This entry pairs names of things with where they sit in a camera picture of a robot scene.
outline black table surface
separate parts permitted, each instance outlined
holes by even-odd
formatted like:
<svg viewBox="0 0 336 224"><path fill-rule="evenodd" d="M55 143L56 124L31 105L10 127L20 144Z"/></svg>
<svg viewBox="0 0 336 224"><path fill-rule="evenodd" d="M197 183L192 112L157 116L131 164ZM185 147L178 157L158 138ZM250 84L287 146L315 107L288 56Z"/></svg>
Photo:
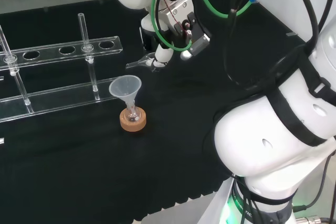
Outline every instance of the black table surface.
<svg viewBox="0 0 336 224"><path fill-rule="evenodd" d="M126 71L143 55L143 10L102 0L0 15L12 49L80 40L77 14L86 16L90 38L120 36L123 53L96 60L98 79L124 74L141 78L136 104L148 123L142 132L121 129L120 100L82 106L0 124L0 223L132 223L147 214L218 190L227 177L205 161L202 139L214 112L245 91L226 77L226 21L200 0L196 13L212 34L211 45L184 62L179 55L164 71ZM229 0L210 0L228 13ZM240 81L265 73L302 43L261 5L237 19L228 68ZM20 70L28 92L89 81L84 60ZM17 95L8 73L0 96Z"/></svg>

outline acrylic rod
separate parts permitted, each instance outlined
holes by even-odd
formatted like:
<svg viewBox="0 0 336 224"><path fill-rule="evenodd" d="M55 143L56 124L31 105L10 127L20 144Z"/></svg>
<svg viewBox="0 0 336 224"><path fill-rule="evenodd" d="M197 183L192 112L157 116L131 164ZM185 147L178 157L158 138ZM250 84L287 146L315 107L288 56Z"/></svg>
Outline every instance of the acrylic rod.
<svg viewBox="0 0 336 224"><path fill-rule="evenodd" d="M96 73L95 73L95 61L93 57L87 57L85 60L88 63L88 68L89 68L89 74L90 74L90 79L92 83L92 89L94 92L98 91L97 87L97 79L96 79Z"/></svg>
<svg viewBox="0 0 336 224"><path fill-rule="evenodd" d="M93 92L96 93L98 92L98 86L97 86L97 79L96 79L96 72L95 72L95 61L93 57L89 54L90 51L93 49L93 45L89 44L89 35L88 35L88 30L86 28L86 22L85 22L85 16L83 13L78 14L78 20L79 20L79 27L80 31L82 34L82 39L83 39L83 46L82 50L87 53L88 56L85 57L85 60L88 63L88 68L89 68L89 74L90 74L90 79L92 83L92 89ZM95 99L99 99L99 95L95 94L94 95Z"/></svg>
<svg viewBox="0 0 336 224"><path fill-rule="evenodd" d="M8 58L13 58L13 55L9 49L6 37L4 32L2 31L2 27L0 26L0 40L1 40L1 45L2 45L2 49L5 52L6 57Z"/></svg>
<svg viewBox="0 0 336 224"><path fill-rule="evenodd" d="M12 55L9 45L7 43L5 34L2 30L2 27L0 26L0 40L1 40L1 44L3 47L3 50L5 52L5 62L8 64L8 66L10 67L9 71L10 71L10 75L14 77L16 85L20 91L20 94L23 97L23 100L25 102L26 106L30 106L30 100L26 91L26 88L22 82L21 76L19 74L19 68L17 67L17 57L15 55Z"/></svg>
<svg viewBox="0 0 336 224"><path fill-rule="evenodd" d="M23 97L25 105L27 105L27 106L30 105L30 100L29 100L26 88L25 88L25 86L24 86L24 84L22 82L22 79L21 79L21 76L20 76L19 72L10 73L10 75L12 75L12 74L15 74L14 75L14 79L15 79L17 87L19 88L20 94Z"/></svg>
<svg viewBox="0 0 336 224"><path fill-rule="evenodd" d="M83 40L83 51L91 51L93 49L92 45L89 44L89 35L88 30L86 28L86 22L85 22L85 16L83 13L78 14L78 20L79 20L79 27L82 34L82 40Z"/></svg>

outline green cable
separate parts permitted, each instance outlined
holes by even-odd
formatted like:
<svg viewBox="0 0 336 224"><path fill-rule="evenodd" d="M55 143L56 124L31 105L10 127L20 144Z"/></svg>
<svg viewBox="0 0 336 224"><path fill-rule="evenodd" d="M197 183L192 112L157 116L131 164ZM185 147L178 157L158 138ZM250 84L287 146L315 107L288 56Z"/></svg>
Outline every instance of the green cable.
<svg viewBox="0 0 336 224"><path fill-rule="evenodd" d="M189 44L185 48L178 48L178 47L174 47L173 45L171 45L160 34L160 32L158 30L158 27L157 27L157 25L155 23L155 13L154 13L154 10L155 10L155 1L156 0L152 0L151 19L152 19L152 25L153 25L153 28L154 28L154 31L155 31L156 35L158 36L158 38L160 39L160 41L162 41L169 48L171 48L171 49L173 49L175 51L179 51L179 52L187 51L191 47L191 45L192 45L192 41L191 40L189 41Z"/></svg>
<svg viewBox="0 0 336 224"><path fill-rule="evenodd" d="M212 4L209 2L209 0L203 0L205 5L208 7L208 9L213 12L215 15L217 15L218 17L220 18L228 18L228 15L227 14L224 14L224 13L220 13L219 11L217 11L213 6ZM237 11L237 16L242 14L244 11L246 11L246 9L251 5L252 3L249 1L247 2L247 4L242 8L240 9L239 11Z"/></svg>

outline rack hole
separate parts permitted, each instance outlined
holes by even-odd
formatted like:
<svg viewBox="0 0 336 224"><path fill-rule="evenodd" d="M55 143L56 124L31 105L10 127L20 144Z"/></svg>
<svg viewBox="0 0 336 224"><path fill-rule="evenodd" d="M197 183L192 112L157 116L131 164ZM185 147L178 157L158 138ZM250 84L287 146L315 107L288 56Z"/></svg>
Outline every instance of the rack hole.
<svg viewBox="0 0 336 224"><path fill-rule="evenodd" d="M59 52L63 55L70 55L76 51L75 47L62 47L59 49Z"/></svg>
<svg viewBox="0 0 336 224"><path fill-rule="evenodd" d="M26 60L34 60L39 56L40 56L39 51L29 51L23 54L23 58L25 58Z"/></svg>
<svg viewBox="0 0 336 224"><path fill-rule="evenodd" d="M111 42L111 41L103 41L103 42L99 43L99 47L101 49L105 49L105 50L110 49L113 46L114 46L114 43Z"/></svg>

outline test tube rack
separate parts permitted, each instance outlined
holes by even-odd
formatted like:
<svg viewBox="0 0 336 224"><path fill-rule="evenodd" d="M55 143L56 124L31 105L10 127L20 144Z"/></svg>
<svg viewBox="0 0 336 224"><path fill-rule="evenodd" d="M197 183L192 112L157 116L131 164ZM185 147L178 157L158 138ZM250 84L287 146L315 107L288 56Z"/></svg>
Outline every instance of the test tube rack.
<svg viewBox="0 0 336 224"><path fill-rule="evenodd" d="M57 110L111 100L109 85L115 78L96 80L95 57L119 54L123 49L118 36L89 39L83 13L78 14L82 41L31 47L11 51L0 26L0 71L9 70L20 95L0 99L0 123ZM27 93L20 68L47 63L84 59L91 82Z"/></svg>

